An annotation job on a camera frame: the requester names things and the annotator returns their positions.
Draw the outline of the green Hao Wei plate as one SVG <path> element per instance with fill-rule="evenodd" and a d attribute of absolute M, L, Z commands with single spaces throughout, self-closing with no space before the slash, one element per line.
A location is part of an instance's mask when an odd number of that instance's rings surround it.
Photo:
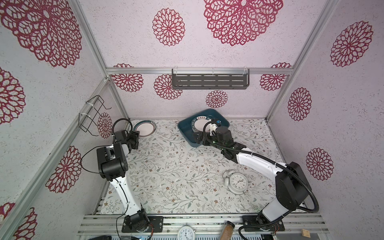
<path fill-rule="evenodd" d="M 206 123 L 212 119 L 208 116 L 197 116 L 191 121 L 191 127 L 194 133 L 202 132 Z"/>

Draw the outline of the plain green-rim plate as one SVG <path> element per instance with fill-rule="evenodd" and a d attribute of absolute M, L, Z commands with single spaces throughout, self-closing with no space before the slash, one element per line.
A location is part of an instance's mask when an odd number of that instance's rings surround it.
<path fill-rule="evenodd" d="M 140 121 L 133 128 L 134 131 L 139 132 L 139 137 L 141 138 L 152 135 L 156 129 L 156 123 L 150 120 Z"/>

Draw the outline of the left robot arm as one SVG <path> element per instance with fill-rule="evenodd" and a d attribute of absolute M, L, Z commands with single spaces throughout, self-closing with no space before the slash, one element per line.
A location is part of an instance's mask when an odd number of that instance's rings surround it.
<path fill-rule="evenodd" d="M 126 155 L 139 147 L 139 132 L 119 131 L 115 142 L 97 148 L 99 174 L 115 188 L 125 215 L 125 225 L 130 231 L 144 232 L 150 225 L 149 217 L 136 197 L 128 178 L 129 165 Z"/>

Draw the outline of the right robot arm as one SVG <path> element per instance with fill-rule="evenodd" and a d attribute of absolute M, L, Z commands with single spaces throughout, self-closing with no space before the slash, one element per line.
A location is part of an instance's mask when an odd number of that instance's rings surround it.
<path fill-rule="evenodd" d="M 228 127 L 213 123 L 206 125 L 210 127 L 209 133 L 206 130 L 193 133 L 197 143 L 217 148 L 226 159 L 275 181 L 276 197 L 258 213 L 259 225 L 265 227 L 274 224 L 297 209 L 308 213 L 320 210 L 319 202 L 299 164 L 277 163 L 235 142 Z"/>

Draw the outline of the teal plastic bin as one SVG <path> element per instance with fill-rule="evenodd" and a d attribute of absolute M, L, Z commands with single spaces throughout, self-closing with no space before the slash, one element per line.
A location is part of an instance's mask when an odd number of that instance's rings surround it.
<path fill-rule="evenodd" d="M 230 123 L 229 121 L 224 118 L 219 112 L 217 112 L 215 109 L 206 109 L 204 111 L 198 112 L 184 120 L 181 120 L 178 123 L 178 128 L 182 134 L 182 136 L 186 139 L 186 141 L 190 144 L 191 147 L 197 148 L 201 145 L 196 143 L 196 136 L 195 133 L 192 130 L 191 127 L 191 121 L 193 118 L 197 116 L 208 116 L 211 119 L 219 119 L 221 121 L 221 125 L 225 127 L 229 127 Z"/>

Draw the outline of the white alarm clock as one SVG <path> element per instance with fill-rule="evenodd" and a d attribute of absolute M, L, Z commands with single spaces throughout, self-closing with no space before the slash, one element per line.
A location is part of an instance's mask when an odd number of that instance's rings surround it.
<path fill-rule="evenodd" d="M 248 179 L 245 175 L 235 171 L 225 171 L 223 173 L 224 185 L 235 195 L 242 195 L 248 189 Z"/>

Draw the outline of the white clock at front edge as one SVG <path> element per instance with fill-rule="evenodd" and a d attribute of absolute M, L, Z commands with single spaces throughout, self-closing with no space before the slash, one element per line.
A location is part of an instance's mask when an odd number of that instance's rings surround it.
<path fill-rule="evenodd" d="M 177 240 L 195 240 L 195 230 L 190 226 L 183 226 L 179 229 Z"/>

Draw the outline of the small wooden block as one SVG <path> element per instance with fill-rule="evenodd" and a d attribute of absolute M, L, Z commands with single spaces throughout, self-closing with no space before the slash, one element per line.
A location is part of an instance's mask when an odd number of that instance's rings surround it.
<path fill-rule="evenodd" d="M 302 230 L 301 230 L 301 233 L 302 233 L 302 236 L 303 236 L 304 238 L 311 238 L 311 233 L 310 233 L 309 230 L 302 229 Z"/>

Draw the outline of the grey wall shelf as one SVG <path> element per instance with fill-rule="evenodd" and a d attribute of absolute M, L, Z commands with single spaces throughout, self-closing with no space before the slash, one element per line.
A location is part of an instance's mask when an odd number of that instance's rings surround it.
<path fill-rule="evenodd" d="M 248 72 L 242 74 L 179 73 L 172 69 L 175 90 L 246 90 L 250 85 Z"/>

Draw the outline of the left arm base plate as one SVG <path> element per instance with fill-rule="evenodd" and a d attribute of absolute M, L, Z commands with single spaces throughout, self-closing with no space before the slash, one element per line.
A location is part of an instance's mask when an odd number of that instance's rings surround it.
<path fill-rule="evenodd" d="M 121 228 L 122 233 L 161 233 L 164 226 L 163 216 L 154 217 L 125 217 L 123 226 Z"/>

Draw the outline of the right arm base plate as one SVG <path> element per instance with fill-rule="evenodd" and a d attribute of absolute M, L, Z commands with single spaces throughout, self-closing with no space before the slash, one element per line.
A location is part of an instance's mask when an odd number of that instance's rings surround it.
<path fill-rule="evenodd" d="M 271 222 L 264 217 L 257 215 L 242 216 L 243 225 L 246 232 L 279 232 L 285 231 L 285 226 L 281 219 Z"/>

